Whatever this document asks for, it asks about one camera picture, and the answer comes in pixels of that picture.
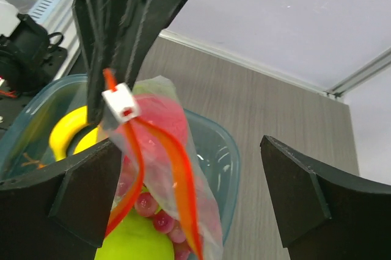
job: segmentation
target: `yellow-green ball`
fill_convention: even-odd
[[[133,209],[104,240],[95,260],[174,260],[172,242]]]

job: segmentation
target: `black cable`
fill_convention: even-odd
[[[59,46],[60,44],[63,42],[64,40],[64,35],[61,33],[61,32],[53,32],[52,34],[49,34],[48,37],[49,37],[49,40],[52,39],[53,37],[56,37],[56,36],[59,36],[60,39],[58,39],[58,41],[56,43],[51,43],[49,48],[48,48],[48,52],[51,54],[52,52],[54,52]]]
[[[9,57],[10,59],[13,58],[13,54],[11,54],[11,53],[8,52],[8,51],[3,51],[2,49],[0,49],[0,56],[1,56],[1,57]]]

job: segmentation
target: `wooden surface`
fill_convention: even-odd
[[[241,155],[241,182],[224,260],[285,260],[260,158],[263,135],[358,174],[348,106],[159,38],[140,79],[163,75],[185,108],[223,126]]]

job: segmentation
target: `pink grape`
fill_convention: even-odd
[[[190,256],[190,251],[179,251],[175,253],[174,260],[188,260]]]
[[[180,244],[174,243],[174,252],[175,253],[179,253],[179,252],[183,252],[183,251],[190,251],[190,252],[192,252],[192,250],[191,250],[191,248],[190,248],[190,246],[189,246],[187,241],[184,241],[184,242],[182,242]]]
[[[160,210],[153,218],[153,226],[162,234],[168,234],[174,228],[175,220]]]
[[[178,221],[175,221],[174,228],[171,232],[168,233],[168,237],[173,243],[177,244],[180,244],[186,240],[186,235]]]
[[[124,196],[126,192],[129,190],[129,188],[131,187],[133,181],[134,178],[131,174],[125,172],[121,173],[118,181],[116,195],[120,197]]]
[[[130,158],[126,155],[123,155],[122,156],[122,165],[123,167],[129,167],[129,165],[132,164],[132,161],[130,160]]]
[[[158,207],[158,202],[156,202],[149,192],[141,193],[134,205],[137,213],[143,217],[152,216],[158,210]]]

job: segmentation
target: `teal plastic bin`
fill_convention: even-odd
[[[35,170],[33,165],[22,167],[26,155],[44,164],[54,163],[48,146],[49,135],[64,115],[85,105],[86,84],[86,75],[64,77],[45,87],[24,108],[0,141],[0,179],[15,178]],[[238,194],[239,152],[225,129],[191,111],[185,112],[201,169],[219,206],[225,242]]]

